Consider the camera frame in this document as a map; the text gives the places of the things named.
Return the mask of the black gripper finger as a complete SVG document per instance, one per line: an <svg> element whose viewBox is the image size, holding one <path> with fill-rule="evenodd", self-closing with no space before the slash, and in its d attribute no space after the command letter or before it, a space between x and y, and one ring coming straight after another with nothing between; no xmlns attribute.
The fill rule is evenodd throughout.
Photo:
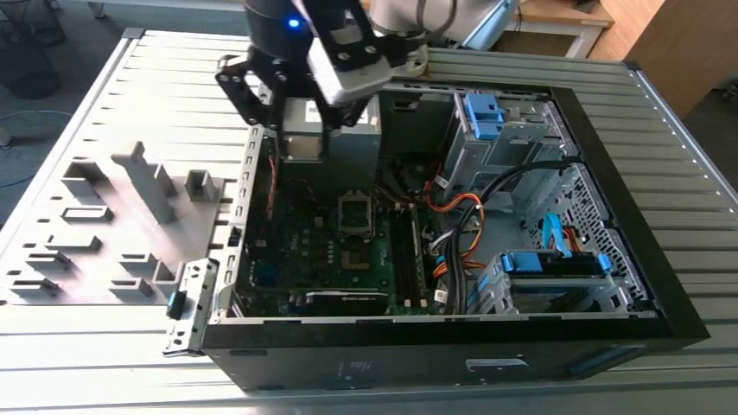
<svg viewBox="0 0 738 415"><path fill-rule="evenodd" d="M342 127L353 127L369 102L362 97L348 104L330 106L324 99L317 100L317 114L321 120L321 151L318 159L324 161L329 155L330 139L341 135Z"/></svg>
<svg viewBox="0 0 738 415"><path fill-rule="evenodd" d="M253 76L266 88L264 98L249 87ZM285 62L266 54L224 55L216 64L216 83L224 91L242 121L270 131L276 155L285 159L284 108L288 86Z"/></svg>

